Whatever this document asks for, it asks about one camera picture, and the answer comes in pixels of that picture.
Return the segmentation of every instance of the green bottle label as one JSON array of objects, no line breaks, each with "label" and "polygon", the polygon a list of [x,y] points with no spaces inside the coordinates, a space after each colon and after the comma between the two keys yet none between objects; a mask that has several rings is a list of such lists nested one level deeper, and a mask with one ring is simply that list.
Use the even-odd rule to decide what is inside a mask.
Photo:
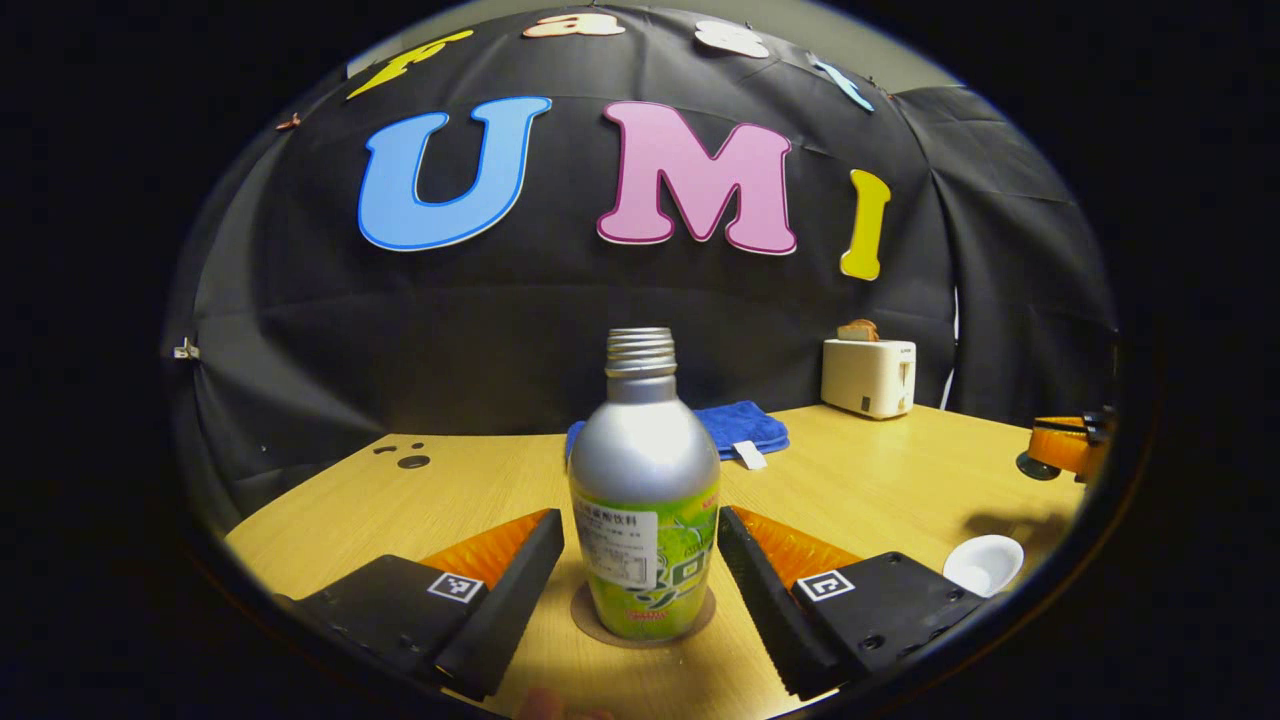
[{"label": "green bottle label", "polygon": [[707,593],[719,483],[694,497],[617,505],[573,492],[573,520],[596,614],[628,639],[689,630]]}]

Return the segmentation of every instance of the white cup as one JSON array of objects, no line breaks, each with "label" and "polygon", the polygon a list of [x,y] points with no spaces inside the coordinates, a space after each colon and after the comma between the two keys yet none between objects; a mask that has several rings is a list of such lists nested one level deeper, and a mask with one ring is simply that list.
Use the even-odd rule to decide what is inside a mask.
[{"label": "white cup", "polygon": [[956,546],[942,566],[942,577],[964,589],[991,597],[1023,569],[1023,546],[1005,536],[982,536]]}]

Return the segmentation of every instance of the coaster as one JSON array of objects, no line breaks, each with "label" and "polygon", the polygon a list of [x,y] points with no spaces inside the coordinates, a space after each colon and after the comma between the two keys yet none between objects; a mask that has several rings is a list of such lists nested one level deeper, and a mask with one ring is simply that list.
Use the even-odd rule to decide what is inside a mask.
[{"label": "coaster", "polygon": [[586,583],[582,583],[582,587],[577,588],[577,592],[573,593],[573,600],[568,605],[568,612],[573,616],[573,624],[577,625],[579,630],[602,643],[630,648],[663,647],[692,637],[712,621],[712,615],[716,614],[716,593],[712,592],[712,588],[707,588],[707,594],[703,597],[703,607],[698,611],[694,624],[685,634],[667,641],[628,641],[611,633],[600,624],[600,618],[595,614],[595,603],[591,602],[591,588]]}]

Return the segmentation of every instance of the aluminum bottle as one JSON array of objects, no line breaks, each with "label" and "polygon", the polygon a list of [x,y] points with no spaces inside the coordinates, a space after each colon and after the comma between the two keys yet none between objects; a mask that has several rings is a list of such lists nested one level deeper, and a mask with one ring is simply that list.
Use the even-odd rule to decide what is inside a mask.
[{"label": "aluminum bottle", "polygon": [[668,328],[609,331],[607,400],[579,433],[570,489],[596,614],[628,639],[690,629],[716,541],[719,454],[676,397]]}]

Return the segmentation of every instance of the table surface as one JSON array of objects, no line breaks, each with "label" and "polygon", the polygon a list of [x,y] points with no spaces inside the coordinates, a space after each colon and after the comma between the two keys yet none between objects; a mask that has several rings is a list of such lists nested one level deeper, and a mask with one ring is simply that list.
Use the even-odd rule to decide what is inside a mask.
[{"label": "table surface", "polygon": [[[723,461],[722,502],[860,557],[899,551],[941,573],[960,542],[1006,534],[1027,551],[1016,584],[1066,533],[1084,493],[1070,473],[1048,482],[1019,473],[1024,428],[924,406],[888,420],[826,405],[772,415],[787,425],[791,447],[765,455],[762,470]],[[412,450],[415,442],[424,447]],[[372,452],[387,445],[398,450]],[[431,462],[397,465],[419,454]],[[511,716],[534,685],[618,720],[772,717],[805,705],[783,689],[723,561],[709,575],[716,616],[694,637],[623,650],[577,629],[570,600],[585,569],[563,434],[390,434],[259,510],[227,542],[268,589],[302,598],[378,556],[419,560],[543,507],[563,512],[564,552],[484,707]]]}]

